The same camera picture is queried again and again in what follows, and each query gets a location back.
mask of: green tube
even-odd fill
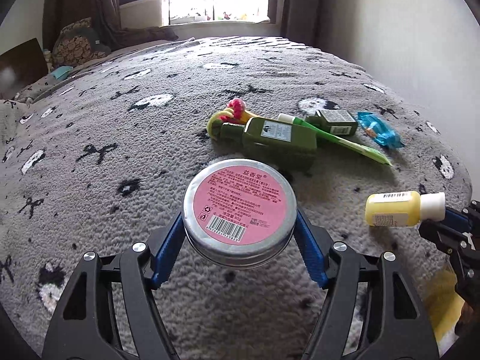
[[[368,147],[368,146],[360,145],[360,144],[355,143],[355,142],[351,142],[349,140],[340,138],[336,135],[332,135],[328,132],[322,131],[319,128],[316,128],[315,126],[312,126],[310,123],[306,122],[305,120],[300,119],[299,117],[295,117],[295,116],[287,115],[287,114],[280,114],[280,115],[278,115],[277,120],[279,120],[281,122],[285,122],[285,123],[296,124],[296,125],[299,125],[299,126],[304,126],[304,127],[311,128],[312,130],[314,130],[316,132],[317,137],[319,137],[319,138],[323,138],[323,139],[329,140],[330,142],[337,143],[340,146],[347,147],[347,148],[353,150],[354,152],[360,153],[361,155],[364,155],[368,158],[371,158],[371,159],[373,159],[376,162],[379,162],[381,164],[387,164],[387,165],[392,166],[392,163],[390,162],[390,160],[385,155],[383,155],[381,152],[379,152],[378,150],[373,149],[373,148]]]

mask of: dark green pump bottle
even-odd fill
[[[244,154],[251,159],[285,170],[308,170],[317,152],[315,131],[263,117],[253,117],[245,126],[224,123],[220,139],[241,144]]]

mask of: pink round sticker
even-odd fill
[[[285,192],[270,174],[251,166],[219,169],[203,180],[193,212],[210,237],[249,245],[270,237],[285,219]]]

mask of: silver tin rim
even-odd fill
[[[234,166],[253,167],[267,172],[285,193],[287,212],[278,230],[263,241],[250,245],[230,245],[210,237],[200,227],[194,214],[194,196],[201,182],[220,169]],[[248,269],[266,264],[289,244],[297,218],[297,199],[287,180],[272,167],[254,160],[224,160],[203,169],[190,182],[183,198],[182,217],[187,239],[201,256],[220,266]]]

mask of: fleece blanket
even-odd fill
[[[285,173],[310,220],[359,252],[394,251],[421,295],[445,256],[415,228],[369,228],[371,193],[444,191],[460,209],[467,170],[440,132],[365,70],[282,38],[170,43],[117,56],[33,104],[2,101],[0,299],[41,353],[49,320],[83,253],[116,254],[146,240],[180,207],[201,169],[242,157],[212,142],[210,115],[234,97],[265,117],[316,109],[372,111],[401,135],[393,167],[325,143],[308,173]],[[352,140],[379,148],[359,128]],[[362,325],[358,292],[346,352]],[[322,308],[292,240],[272,262],[233,271],[185,242],[170,280],[155,292],[181,359],[299,359]],[[124,348],[135,353],[115,287]]]

